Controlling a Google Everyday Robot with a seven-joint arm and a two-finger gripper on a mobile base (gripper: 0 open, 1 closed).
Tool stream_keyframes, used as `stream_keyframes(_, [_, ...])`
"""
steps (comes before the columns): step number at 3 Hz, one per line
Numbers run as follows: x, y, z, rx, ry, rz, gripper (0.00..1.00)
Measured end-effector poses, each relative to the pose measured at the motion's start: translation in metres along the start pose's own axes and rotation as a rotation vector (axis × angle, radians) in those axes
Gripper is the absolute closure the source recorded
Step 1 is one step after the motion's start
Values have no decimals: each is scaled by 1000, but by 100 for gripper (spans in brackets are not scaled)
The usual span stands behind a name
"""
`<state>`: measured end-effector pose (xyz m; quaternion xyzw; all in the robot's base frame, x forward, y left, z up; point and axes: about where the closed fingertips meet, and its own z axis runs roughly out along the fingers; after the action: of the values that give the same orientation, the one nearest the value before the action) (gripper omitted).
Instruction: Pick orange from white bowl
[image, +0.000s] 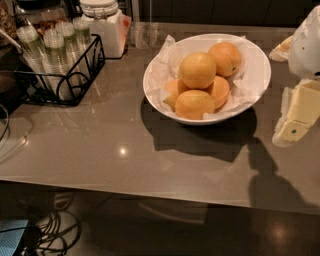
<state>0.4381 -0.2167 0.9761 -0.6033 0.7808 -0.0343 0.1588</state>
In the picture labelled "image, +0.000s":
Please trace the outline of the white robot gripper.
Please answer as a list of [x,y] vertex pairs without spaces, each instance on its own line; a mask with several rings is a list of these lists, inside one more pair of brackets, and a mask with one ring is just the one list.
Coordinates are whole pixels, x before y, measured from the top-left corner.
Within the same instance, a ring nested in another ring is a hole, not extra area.
[[272,143],[289,147],[302,139],[320,118],[320,6],[316,6],[290,36],[269,54],[274,61],[288,60],[290,71],[303,78],[282,94],[281,117]]

